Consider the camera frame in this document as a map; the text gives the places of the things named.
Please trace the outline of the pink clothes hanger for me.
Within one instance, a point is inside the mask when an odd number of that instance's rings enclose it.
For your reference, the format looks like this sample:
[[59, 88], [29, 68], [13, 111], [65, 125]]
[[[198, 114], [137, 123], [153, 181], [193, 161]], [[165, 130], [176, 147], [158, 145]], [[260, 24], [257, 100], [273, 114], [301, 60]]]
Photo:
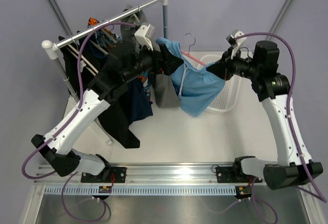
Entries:
[[201, 65], [201, 66], [206, 66], [207, 64], [201, 60], [201, 58], [197, 55], [197, 51], [191, 51], [192, 46], [194, 46], [196, 44], [196, 37], [193, 33], [187, 32], [184, 33], [185, 36], [191, 36], [193, 41], [189, 44], [188, 49], [187, 50], [181, 50], [181, 53], [186, 56], [188, 59], [196, 62], [197, 64]]

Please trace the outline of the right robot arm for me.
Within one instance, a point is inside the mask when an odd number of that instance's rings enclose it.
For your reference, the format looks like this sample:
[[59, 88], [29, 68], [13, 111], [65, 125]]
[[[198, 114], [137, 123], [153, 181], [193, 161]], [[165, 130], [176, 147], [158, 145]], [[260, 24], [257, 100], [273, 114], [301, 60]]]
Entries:
[[323, 173], [323, 166], [314, 162], [297, 127], [291, 89], [286, 76], [277, 72], [279, 49], [275, 42], [259, 41], [252, 57], [242, 58], [234, 45], [207, 71], [223, 80], [234, 75], [251, 81], [253, 91], [262, 104], [274, 134], [277, 161], [270, 162], [255, 156], [238, 157], [232, 175], [237, 181], [257, 176], [272, 190], [308, 184]]

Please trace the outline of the light blue shorts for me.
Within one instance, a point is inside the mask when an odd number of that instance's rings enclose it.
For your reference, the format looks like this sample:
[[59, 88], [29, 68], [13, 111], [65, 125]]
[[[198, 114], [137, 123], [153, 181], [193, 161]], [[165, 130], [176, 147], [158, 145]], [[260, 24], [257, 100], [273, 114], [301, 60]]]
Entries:
[[183, 60], [183, 64], [171, 75], [172, 84], [180, 99], [180, 108], [198, 117], [222, 91], [226, 81], [207, 71], [211, 64], [201, 69], [193, 67], [183, 56], [179, 42], [160, 37], [156, 43], [164, 44], [172, 55]]

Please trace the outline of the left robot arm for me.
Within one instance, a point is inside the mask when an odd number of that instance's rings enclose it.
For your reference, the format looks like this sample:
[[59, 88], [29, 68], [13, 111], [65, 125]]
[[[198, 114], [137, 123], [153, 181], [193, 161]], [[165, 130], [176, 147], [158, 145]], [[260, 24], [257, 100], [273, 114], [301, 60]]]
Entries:
[[98, 182], [109, 179], [111, 166], [101, 155], [85, 154], [73, 146], [84, 130], [127, 91], [129, 82], [150, 70], [171, 75], [183, 64], [165, 44], [159, 48], [143, 47], [139, 53], [130, 43], [116, 48], [71, 112], [53, 130], [32, 138], [33, 145], [60, 177], [82, 172]]

